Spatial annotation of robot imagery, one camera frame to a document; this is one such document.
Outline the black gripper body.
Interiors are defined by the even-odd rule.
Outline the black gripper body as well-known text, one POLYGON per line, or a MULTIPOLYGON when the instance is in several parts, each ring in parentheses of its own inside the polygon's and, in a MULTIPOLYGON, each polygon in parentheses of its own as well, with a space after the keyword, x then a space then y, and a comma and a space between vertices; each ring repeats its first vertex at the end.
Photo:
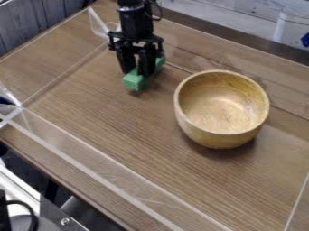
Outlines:
POLYGON ((125 34, 125 32, 110 31, 107 33, 107 37, 108 37, 108 48, 111 51, 117 49, 117 43, 114 39, 121 39, 125 42, 134 42, 134 43, 139 43, 139 42, 157 43, 158 44, 157 50, 159 52, 163 51, 165 39, 154 34, 150 34, 149 36, 143 36, 143 37, 130 37, 125 34))

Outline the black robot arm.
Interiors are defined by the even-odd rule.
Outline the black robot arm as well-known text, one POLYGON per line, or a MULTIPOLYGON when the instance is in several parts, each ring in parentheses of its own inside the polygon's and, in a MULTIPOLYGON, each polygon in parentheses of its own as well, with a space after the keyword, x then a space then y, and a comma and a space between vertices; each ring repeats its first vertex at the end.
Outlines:
POLYGON ((108 47, 117 53, 125 74, 138 69, 150 77, 155 73, 155 61, 165 55, 165 39, 154 34, 154 21, 163 16, 157 0, 118 0, 121 30, 110 31, 108 47))

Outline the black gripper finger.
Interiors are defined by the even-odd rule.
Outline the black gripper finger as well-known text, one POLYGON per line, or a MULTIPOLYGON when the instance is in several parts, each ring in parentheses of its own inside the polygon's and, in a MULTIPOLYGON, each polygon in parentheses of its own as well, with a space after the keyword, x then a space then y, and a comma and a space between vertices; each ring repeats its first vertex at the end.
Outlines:
POLYGON ((149 77, 155 73, 157 49, 153 44, 146 44, 139 51, 139 73, 149 77))
POLYGON ((127 74, 137 67, 134 50, 130 47, 121 45, 117 47, 117 55, 122 71, 127 74))

